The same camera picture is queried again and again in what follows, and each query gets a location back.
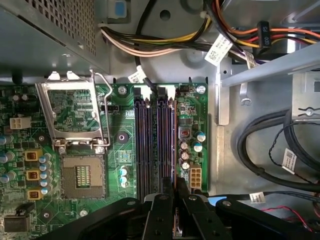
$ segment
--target white label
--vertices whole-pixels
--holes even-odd
[[[244,55],[246,58],[246,65],[248,66],[248,69],[253,69],[256,66],[258,66],[258,64],[256,63],[256,60],[255,60],[255,57],[253,56],[253,54],[251,52],[244,51]]]
[[[266,202],[266,198],[264,193],[256,192],[256,193],[250,193],[250,199],[252,204],[263,204]]]
[[[132,84],[143,84],[144,83],[144,79],[146,78],[146,74],[143,71],[141,65],[136,67],[136,72],[130,76],[128,76],[128,79],[130,81],[130,83]]]
[[[286,148],[284,151],[282,168],[294,175],[296,160],[297,156],[294,154],[294,152]]]
[[[204,59],[218,67],[222,59],[231,49],[232,45],[232,42],[226,39],[222,34],[219,34]]]

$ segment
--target orange wire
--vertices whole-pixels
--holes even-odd
[[[219,5],[219,0],[215,0],[215,6],[216,6],[216,11],[218,13],[218,16],[221,20],[221,22],[225,25],[225,27],[234,34],[238,34],[238,35],[246,35],[246,34],[251,34],[253,32],[256,32],[258,29],[257,28],[253,28],[250,30],[246,30],[246,31],[239,31],[239,30],[235,30],[232,29],[227,23],[226,21],[222,18],[221,15],[221,9],[220,9],[220,5]],[[313,31],[309,31],[309,30],[305,30],[305,29],[298,29],[298,28],[271,28],[272,32],[296,32],[296,33],[304,33],[304,34],[310,34],[313,35],[317,38],[320,38],[320,34],[317,34]]]

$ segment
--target metal bracket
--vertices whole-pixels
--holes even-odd
[[[248,97],[248,83],[241,84],[240,101],[242,106],[250,106],[252,103],[252,100]]]
[[[41,107],[44,112],[45,121],[52,138],[52,147],[58,148],[60,154],[66,153],[66,148],[71,145],[86,145],[95,150],[96,154],[104,154],[106,147],[110,146],[110,131],[108,121],[108,110],[105,108],[107,138],[104,137],[100,111],[97,102],[95,76],[101,77],[109,88],[109,92],[104,96],[104,103],[107,106],[107,98],[113,92],[111,85],[100,73],[90,70],[89,79],[80,78],[72,71],[68,71],[66,78],[61,78],[56,71],[52,72],[46,82],[36,83],[35,87],[40,99]],[[98,123],[98,129],[89,132],[69,132],[59,131],[55,128],[57,114],[53,111],[48,91],[54,90],[89,90],[92,102],[92,118]]]

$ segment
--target ram slot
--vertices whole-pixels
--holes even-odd
[[[157,100],[157,161],[159,182],[162,178],[171,177],[172,171],[172,113],[165,97]]]
[[[152,112],[141,98],[134,100],[137,196],[143,200],[152,191]]]

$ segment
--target yellow wire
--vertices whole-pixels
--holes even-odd
[[[207,18],[204,30],[206,30],[210,25],[211,19]],[[161,39],[161,40],[146,40],[146,39],[134,39],[135,41],[139,42],[145,42],[145,43],[167,43],[167,42],[182,42],[192,39],[198,31],[195,31],[193,33],[190,33],[188,35],[180,36],[180,37],[174,37],[169,39]]]
[[[276,42],[278,42],[278,41],[280,41],[280,40],[283,40],[283,39],[287,39],[287,38],[279,38],[279,39],[273,40],[273,41],[272,41],[272,44],[275,44]],[[317,43],[316,41],[313,41],[313,40],[310,40],[310,39],[306,39],[306,38],[300,38],[300,39],[303,40],[303,41],[306,41],[306,42],[308,42],[308,43],[311,43],[311,44],[316,44],[316,43]],[[253,43],[241,41],[241,40],[239,40],[239,39],[237,39],[236,42],[239,43],[239,44],[248,46],[248,47],[259,48],[259,45],[258,45],[258,44],[253,44]]]

